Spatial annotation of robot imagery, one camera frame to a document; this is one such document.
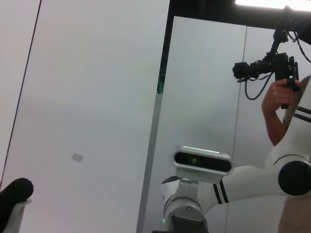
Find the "bystander bare hand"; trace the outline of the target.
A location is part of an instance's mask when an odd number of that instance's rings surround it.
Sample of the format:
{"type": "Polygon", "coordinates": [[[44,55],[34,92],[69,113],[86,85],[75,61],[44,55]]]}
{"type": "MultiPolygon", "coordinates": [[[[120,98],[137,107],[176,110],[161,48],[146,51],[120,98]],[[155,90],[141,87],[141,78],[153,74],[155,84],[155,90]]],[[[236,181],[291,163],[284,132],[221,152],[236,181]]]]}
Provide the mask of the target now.
{"type": "Polygon", "coordinates": [[[264,117],[271,117],[282,105],[291,105],[294,91],[288,87],[287,79],[273,82],[262,101],[261,109],[264,117]]]}

